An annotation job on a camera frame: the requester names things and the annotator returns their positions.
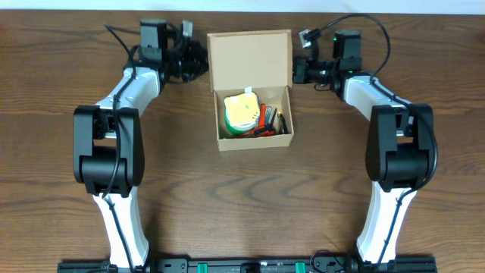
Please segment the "brown cardboard box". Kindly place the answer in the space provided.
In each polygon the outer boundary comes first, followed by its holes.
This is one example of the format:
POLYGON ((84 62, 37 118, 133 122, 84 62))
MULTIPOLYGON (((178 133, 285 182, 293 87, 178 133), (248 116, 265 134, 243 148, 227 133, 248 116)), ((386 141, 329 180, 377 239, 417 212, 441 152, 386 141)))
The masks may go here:
POLYGON ((294 137, 289 91, 293 87, 293 44, 290 30, 208 34, 208 59, 218 149, 222 151, 288 146, 294 137), (281 112, 286 133, 274 119, 273 136, 240 137, 228 128, 224 100, 251 87, 259 104, 281 112))

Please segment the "red black stapler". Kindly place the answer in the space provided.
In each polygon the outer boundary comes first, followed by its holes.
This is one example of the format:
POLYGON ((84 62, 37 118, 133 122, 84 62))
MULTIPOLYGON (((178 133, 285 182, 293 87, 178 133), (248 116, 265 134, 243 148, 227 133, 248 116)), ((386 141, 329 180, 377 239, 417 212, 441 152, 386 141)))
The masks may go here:
POLYGON ((275 108, 268 106, 266 104, 261 104, 260 107, 260 116, 258 119, 258 126, 262 127, 273 127, 274 118, 275 118, 275 108))

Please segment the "black glue bottle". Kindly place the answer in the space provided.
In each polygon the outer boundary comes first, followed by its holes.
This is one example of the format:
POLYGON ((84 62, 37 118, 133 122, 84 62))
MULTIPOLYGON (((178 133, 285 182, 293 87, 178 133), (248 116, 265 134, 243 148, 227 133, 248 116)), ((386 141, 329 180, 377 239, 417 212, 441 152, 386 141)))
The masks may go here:
POLYGON ((288 128, 286 125, 286 119, 281 111, 277 113, 278 121, 279 121, 279 134, 288 134, 288 128))

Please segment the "green tape roll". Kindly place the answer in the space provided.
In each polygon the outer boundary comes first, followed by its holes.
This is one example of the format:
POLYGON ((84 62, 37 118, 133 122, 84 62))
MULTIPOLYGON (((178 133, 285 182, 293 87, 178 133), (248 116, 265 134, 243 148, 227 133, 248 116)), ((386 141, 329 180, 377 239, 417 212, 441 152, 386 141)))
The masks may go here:
POLYGON ((224 121, 225 121, 226 128, 227 128, 228 132, 233 134, 233 135, 241 135, 241 134, 247 133, 250 130, 254 129, 256 127, 256 125, 258 124, 258 119, 256 119, 255 121, 253 121, 249 124, 232 125, 230 123, 229 115, 228 115, 227 112, 225 112, 225 114, 224 114, 224 121))

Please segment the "red utility knife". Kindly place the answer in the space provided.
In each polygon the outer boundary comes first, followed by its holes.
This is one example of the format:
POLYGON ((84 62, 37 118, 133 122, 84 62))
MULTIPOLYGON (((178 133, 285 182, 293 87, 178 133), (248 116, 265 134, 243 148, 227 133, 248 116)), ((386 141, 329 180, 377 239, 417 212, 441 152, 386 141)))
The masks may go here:
POLYGON ((274 129, 270 127, 257 127, 254 130, 243 133, 238 136, 238 138, 257 138, 257 137, 271 137, 275 134, 274 129))

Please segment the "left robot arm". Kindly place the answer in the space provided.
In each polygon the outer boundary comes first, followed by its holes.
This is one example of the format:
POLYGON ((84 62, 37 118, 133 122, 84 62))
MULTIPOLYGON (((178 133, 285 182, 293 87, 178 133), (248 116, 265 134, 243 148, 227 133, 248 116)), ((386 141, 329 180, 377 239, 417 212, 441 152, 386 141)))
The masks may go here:
POLYGON ((141 116, 168 83, 190 83, 208 71, 208 52, 193 23, 143 19, 140 42, 125 46, 127 63, 115 88, 74 111, 73 171, 99 207, 110 243, 101 262, 62 262, 59 272, 155 272, 142 229, 138 191, 145 170, 141 116))

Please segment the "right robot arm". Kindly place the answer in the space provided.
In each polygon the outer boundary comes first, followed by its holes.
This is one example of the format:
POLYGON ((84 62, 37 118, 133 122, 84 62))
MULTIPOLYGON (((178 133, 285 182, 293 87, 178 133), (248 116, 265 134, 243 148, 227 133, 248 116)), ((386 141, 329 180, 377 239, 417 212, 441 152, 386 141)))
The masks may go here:
POLYGON ((365 224, 356 240, 358 270, 395 271, 405 213, 437 167, 433 110, 400 98, 374 74, 361 69, 358 31, 335 32, 329 61, 318 60, 319 36, 318 30, 299 33, 302 47, 311 54, 295 58, 293 82, 329 87, 369 121, 365 167, 372 190, 365 224))

